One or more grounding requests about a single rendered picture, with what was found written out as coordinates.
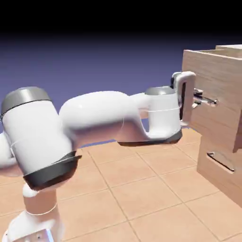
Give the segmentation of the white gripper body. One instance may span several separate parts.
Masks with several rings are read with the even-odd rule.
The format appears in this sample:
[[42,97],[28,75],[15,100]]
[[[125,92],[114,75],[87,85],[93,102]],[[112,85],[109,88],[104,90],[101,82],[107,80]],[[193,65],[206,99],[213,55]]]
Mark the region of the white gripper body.
[[196,74],[191,71],[180,72],[176,76],[176,92],[180,104],[180,120],[182,125],[188,125],[191,120],[193,91]]

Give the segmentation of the light wood drawer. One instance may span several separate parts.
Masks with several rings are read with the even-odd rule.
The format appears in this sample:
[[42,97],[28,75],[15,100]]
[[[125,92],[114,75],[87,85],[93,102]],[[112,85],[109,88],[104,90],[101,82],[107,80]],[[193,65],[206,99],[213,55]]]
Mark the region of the light wood drawer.
[[[235,171],[207,157],[207,152],[219,152],[232,161]],[[197,172],[242,208],[242,148],[232,153],[202,136],[199,146]]]
[[183,71],[196,73],[195,87],[217,100],[192,111],[190,126],[202,136],[235,153],[242,148],[242,59],[212,52],[183,52]]

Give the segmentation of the light wood cabinet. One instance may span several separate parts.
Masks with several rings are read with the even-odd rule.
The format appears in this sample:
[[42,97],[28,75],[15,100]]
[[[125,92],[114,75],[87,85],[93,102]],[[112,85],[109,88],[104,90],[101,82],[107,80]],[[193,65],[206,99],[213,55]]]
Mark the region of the light wood cabinet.
[[238,45],[218,45],[215,50],[209,51],[213,54],[224,55],[242,59],[242,44]]

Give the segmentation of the light wood drawer front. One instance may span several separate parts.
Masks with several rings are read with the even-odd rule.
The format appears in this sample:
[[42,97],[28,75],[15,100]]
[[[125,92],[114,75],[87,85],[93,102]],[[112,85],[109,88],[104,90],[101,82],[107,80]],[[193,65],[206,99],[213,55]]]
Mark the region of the light wood drawer front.
[[[207,157],[207,152],[219,152],[232,161],[235,171]],[[197,172],[242,208],[242,148],[232,153],[202,136],[199,146]]]

